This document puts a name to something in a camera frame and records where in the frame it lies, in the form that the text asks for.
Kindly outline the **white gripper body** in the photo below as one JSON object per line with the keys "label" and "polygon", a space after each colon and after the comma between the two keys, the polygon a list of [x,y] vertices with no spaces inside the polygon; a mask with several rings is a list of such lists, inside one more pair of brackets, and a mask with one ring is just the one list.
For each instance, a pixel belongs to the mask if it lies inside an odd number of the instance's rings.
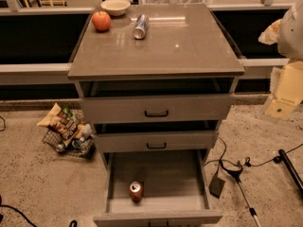
{"label": "white gripper body", "polygon": [[284,119],[303,101],[303,61],[290,60],[271,73],[270,92],[263,112],[273,119]]}

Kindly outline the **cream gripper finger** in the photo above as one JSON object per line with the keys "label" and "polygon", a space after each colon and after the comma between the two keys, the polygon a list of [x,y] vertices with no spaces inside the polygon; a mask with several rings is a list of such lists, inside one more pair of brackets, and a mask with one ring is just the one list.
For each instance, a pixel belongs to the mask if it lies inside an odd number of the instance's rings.
{"label": "cream gripper finger", "polygon": [[281,20],[278,19],[271,23],[258,37],[258,41],[262,44],[275,44],[277,42],[278,32]]}

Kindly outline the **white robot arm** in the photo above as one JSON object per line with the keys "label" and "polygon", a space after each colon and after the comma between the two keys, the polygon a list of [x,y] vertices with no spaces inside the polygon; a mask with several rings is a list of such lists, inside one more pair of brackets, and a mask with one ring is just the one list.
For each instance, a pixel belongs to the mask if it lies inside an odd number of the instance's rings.
{"label": "white robot arm", "polygon": [[258,37],[262,44],[277,44],[278,53],[289,61],[271,73],[270,92],[264,115],[284,119],[303,101],[303,1],[297,0],[282,19],[271,23]]}

